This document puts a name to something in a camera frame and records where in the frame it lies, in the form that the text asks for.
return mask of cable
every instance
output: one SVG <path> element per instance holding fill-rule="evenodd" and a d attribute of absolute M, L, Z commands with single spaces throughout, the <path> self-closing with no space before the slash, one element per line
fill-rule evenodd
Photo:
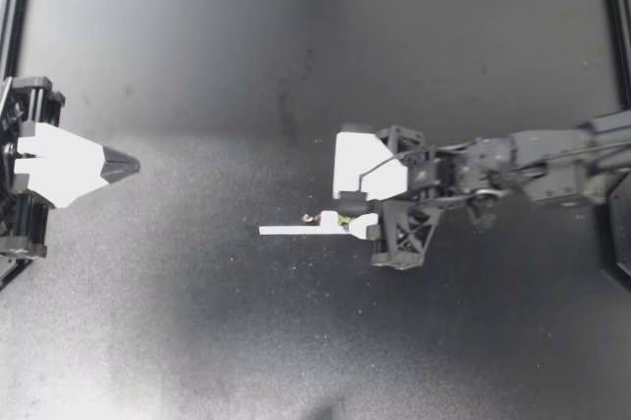
<path fill-rule="evenodd" d="M 421 148 L 421 149 L 411 149 L 409 151 L 403 151 L 403 152 L 399 152 L 397 154 L 393 154 L 392 156 L 388 157 L 387 159 L 385 159 L 384 161 L 379 162 L 377 165 L 375 165 L 374 167 L 372 167 L 371 169 L 365 171 L 362 174 L 359 174 L 359 191 L 362 191 L 362 184 L 364 182 L 364 177 L 366 175 L 369 175 L 371 173 L 373 173 L 374 171 L 376 171 L 377 169 L 379 169 L 380 167 L 384 166 L 385 164 L 387 164 L 390 161 L 393 161 L 395 159 L 401 159 L 403 157 L 412 155 L 412 154 L 420 154 L 421 152 L 425 152 L 426 149 L 425 148 Z"/>
<path fill-rule="evenodd" d="M 607 149 L 615 149 L 616 147 L 624 147 L 624 146 L 631 147 L 631 140 L 611 142 L 609 144 L 603 144 L 601 146 L 588 147 L 586 149 L 577 149 L 575 151 L 561 152 L 553 156 L 542 157 L 540 159 L 536 159 L 528 164 L 524 164 L 520 166 L 516 170 L 521 171 L 521 170 L 527 169 L 528 167 L 537 166 L 539 164 L 545 164 L 546 162 L 555 161 L 557 159 L 563 159 L 564 157 L 580 156 L 581 154 L 587 154 L 589 152 L 606 151 Z"/>

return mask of black pointed tip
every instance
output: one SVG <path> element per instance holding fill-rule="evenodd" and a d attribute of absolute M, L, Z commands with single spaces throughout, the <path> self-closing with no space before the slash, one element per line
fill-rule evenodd
<path fill-rule="evenodd" d="M 103 146 L 103 153 L 105 163 L 101 170 L 101 177 L 107 180 L 107 183 L 114 183 L 140 172 L 140 162 L 137 159 L 106 146 Z"/>

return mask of black cable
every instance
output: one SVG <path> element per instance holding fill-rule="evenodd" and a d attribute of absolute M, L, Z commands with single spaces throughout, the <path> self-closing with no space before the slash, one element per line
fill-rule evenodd
<path fill-rule="evenodd" d="M 601 146 L 588 147 L 586 149 L 577 149 L 575 151 L 566 151 L 566 152 L 561 152 L 559 154 L 555 154 L 553 156 L 542 157 L 528 164 L 522 165 L 521 167 L 517 168 L 516 171 L 521 171 L 521 170 L 527 169 L 528 167 L 537 166 L 539 164 L 545 164 L 546 162 L 555 161 L 557 159 L 563 159 L 565 157 L 580 156 L 581 154 L 587 154 L 590 152 L 598 152 L 598 151 L 606 151 L 607 149 L 614 149 L 616 147 L 624 147 L 624 146 L 631 147 L 631 140 L 611 142 L 609 144 L 603 144 Z"/>
<path fill-rule="evenodd" d="M 385 159 L 384 161 L 379 162 L 377 165 L 375 165 L 374 167 L 372 167 L 371 169 L 369 169 L 368 171 L 365 171 L 362 174 L 359 174 L 359 191 L 362 191 L 362 184 L 364 182 L 364 177 L 366 175 L 369 175 L 371 173 L 373 173 L 374 171 L 376 171 L 377 169 L 379 169 L 380 167 L 384 166 L 385 164 L 387 164 L 390 161 L 393 161 L 395 159 L 401 159 L 403 157 L 412 155 L 412 154 L 420 154 L 421 152 L 425 152 L 426 149 L 422 148 L 422 149 L 411 149 L 409 151 L 403 151 L 403 152 L 399 152 L 397 154 L 393 154 L 392 156 L 388 157 L 387 159 Z"/>

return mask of black table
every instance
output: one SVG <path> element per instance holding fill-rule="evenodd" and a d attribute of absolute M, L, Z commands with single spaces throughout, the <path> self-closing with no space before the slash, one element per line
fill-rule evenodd
<path fill-rule="evenodd" d="M 0 296 L 0 418 L 614 419 L 631 297 L 590 209 L 449 214 L 421 270 L 262 239 L 345 121 L 451 143 L 619 109 L 603 0 L 30 0 L 20 71 L 142 174 Z"/>

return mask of dark gray surface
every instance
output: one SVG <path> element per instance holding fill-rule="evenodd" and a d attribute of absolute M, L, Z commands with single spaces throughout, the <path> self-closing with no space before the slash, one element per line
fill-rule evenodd
<path fill-rule="evenodd" d="M 618 109 L 602 0 L 30 0 L 20 64 L 140 176 L 0 296 L 0 418 L 594 419 L 631 298 L 590 211 L 463 214 L 427 266 L 261 239 L 327 201 L 340 123 L 449 143 Z"/>

